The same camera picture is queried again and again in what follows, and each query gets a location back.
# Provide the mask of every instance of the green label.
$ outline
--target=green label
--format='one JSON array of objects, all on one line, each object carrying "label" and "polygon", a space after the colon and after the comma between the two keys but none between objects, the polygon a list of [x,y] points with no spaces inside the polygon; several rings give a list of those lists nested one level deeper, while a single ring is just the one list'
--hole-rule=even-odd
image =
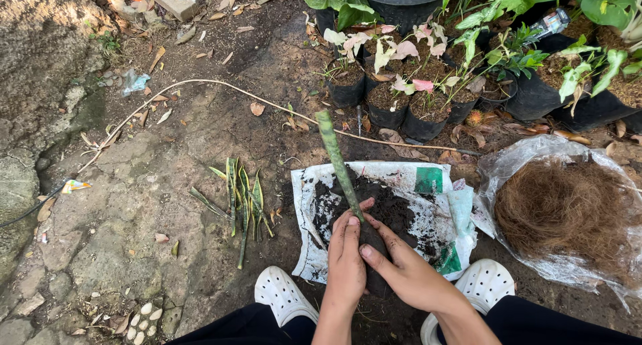
[{"label": "green label", "polygon": [[419,167],[417,168],[417,181],[415,182],[417,193],[443,193],[444,175],[439,168]]},{"label": "green label", "polygon": [[448,243],[448,246],[442,249],[441,256],[433,267],[440,275],[461,271],[461,263],[459,262],[459,256],[457,256],[457,249],[454,247],[454,241]]}]

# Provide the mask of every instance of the person's right hand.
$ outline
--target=person's right hand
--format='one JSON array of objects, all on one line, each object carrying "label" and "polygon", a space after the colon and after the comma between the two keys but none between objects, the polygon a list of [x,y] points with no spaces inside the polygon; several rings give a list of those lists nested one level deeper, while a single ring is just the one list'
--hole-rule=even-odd
[{"label": "person's right hand", "polygon": [[365,220],[377,230],[390,253],[392,263],[372,246],[359,248],[361,257],[379,272],[406,304],[427,312],[448,313],[468,300],[425,259],[400,239],[388,226],[367,213]]}]

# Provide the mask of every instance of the black pants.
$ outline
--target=black pants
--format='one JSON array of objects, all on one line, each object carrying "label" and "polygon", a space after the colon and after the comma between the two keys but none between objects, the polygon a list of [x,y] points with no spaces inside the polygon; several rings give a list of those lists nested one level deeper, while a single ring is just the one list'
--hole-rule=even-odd
[{"label": "black pants", "polygon": [[[503,345],[642,345],[637,337],[585,323],[516,296],[505,296],[484,320]],[[304,316],[279,328],[269,306],[253,303],[167,345],[309,345],[315,328]],[[445,345],[441,329],[438,334]]]}]

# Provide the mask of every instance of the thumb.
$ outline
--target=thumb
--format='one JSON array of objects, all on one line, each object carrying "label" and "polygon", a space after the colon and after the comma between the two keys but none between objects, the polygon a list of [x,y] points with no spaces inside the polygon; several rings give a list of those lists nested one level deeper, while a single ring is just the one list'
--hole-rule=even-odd
[{"label": "thumb", "polygon": [[394,282],[395,278],[398,278],[399,269],[388,261],[381,252],[375,250],[370,245],[362,245],[359,252],[363,260],[376,272],[379,272],[379,275],[381,275],[388,284]]}]

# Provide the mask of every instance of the white crocs shoe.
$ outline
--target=white crocs shoe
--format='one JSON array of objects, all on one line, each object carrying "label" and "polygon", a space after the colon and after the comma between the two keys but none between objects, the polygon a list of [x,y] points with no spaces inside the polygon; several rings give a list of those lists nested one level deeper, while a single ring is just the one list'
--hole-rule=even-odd
[{"label": "white crocs shoe", "polygon": [[319,313],[306,300],[292,278],[276,266],[261,272],[254,285],[254,299],[270,306],[279,327],[297,316],[308,317],[315,325],[319,320]]},{"label": "white crocs shoe", "polygon": [[[480,259],[463,272],[454,285],[483,315],[506,295],[515,295],[515,281],[509,271],[492,259]],[[437,338],[437,317],[430,314],[421,326],[423,345],[441,345]]]}]

